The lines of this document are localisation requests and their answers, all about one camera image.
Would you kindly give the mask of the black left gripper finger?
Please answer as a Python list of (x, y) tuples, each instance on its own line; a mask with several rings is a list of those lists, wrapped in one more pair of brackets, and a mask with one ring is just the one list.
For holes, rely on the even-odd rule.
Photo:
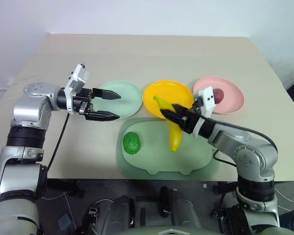
[(88, 111), (84, 116), (86, 120), (92, 121), (113, 121), (120, 118), (119, 115), (108, 111)]
[(121, 99), (121, 96), (114, 91), (92, 88), (92, 98), (99, 97), (106, 100)]

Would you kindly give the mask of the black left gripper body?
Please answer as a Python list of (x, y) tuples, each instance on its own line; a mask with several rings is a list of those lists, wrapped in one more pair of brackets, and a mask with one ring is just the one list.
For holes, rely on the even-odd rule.
[(80, 115), (84, 115), (86, 120), (93, 120), (91, 99), (93, 98), (93, 89), (82, 88), (79, 93), (73, 96), (73, 110)]

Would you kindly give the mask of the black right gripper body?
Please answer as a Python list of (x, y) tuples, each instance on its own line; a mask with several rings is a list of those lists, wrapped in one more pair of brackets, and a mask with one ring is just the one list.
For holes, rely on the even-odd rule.
[(198, 98), (194, 101), (191, 108), (181, 108), (182, 122), (180, 127), (184, 132), (191, 134), (194, 131), (195, 125), (201, 116), (202, 105), (202, 99)]

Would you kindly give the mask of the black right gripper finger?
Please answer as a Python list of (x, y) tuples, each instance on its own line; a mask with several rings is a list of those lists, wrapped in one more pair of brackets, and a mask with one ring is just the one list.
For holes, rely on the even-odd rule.
[(179, 109), (177, 111), (160, 109), (160, 112), (166, 119), (178, 124), (180, 128), (184, 128), (186, 125), (185, 111), (186, 109)]
[(184, 114), (187, 111), (187, 108), (180, 104), (172, 104), (177, 114)]

